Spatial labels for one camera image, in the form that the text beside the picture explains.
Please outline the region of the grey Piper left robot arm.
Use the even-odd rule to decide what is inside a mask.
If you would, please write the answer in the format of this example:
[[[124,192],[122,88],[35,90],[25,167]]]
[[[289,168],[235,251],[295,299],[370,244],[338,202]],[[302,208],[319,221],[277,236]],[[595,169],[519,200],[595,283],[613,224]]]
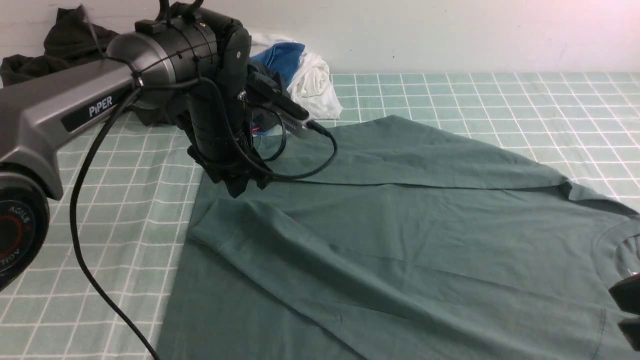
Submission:
[[[94,125],[98,59],[1,91],[3,360],[637,360],[610,287],[639,207],[551,160],[639,162],[608,103],[551,105],[514,152],[395,114],[338,126],[301,180],[213,183],[173,126]]]

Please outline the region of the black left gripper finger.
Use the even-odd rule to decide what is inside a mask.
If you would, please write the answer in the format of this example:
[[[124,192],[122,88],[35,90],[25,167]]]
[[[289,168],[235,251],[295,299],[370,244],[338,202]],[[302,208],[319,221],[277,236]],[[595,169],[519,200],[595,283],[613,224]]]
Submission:
[[[618,328],[631,348],[636,352],[640,351],[640,319],[638,317],[623,319],[618,323]]]

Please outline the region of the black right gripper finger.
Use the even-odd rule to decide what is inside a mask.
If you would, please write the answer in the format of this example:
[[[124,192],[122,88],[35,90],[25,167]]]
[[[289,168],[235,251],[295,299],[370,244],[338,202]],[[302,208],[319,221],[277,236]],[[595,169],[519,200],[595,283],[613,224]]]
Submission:
[[[617,307],[622,312],[640,315],[640,274],[633,273],[608,290]]]

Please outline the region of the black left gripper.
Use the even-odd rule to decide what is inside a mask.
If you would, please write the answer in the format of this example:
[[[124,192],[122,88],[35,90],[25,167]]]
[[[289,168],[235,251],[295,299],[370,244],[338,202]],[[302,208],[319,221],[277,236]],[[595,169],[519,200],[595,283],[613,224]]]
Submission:
[[[238,198],[247,191],[249,182],[263,190],[274,177],[271,170],[260,158],[252,140],[247,140],[246,132],[229,137],[216,137],[214,133],[198,127],[186,129],[190,145],[188,155],[217,184],[223,183],[231,198]]]

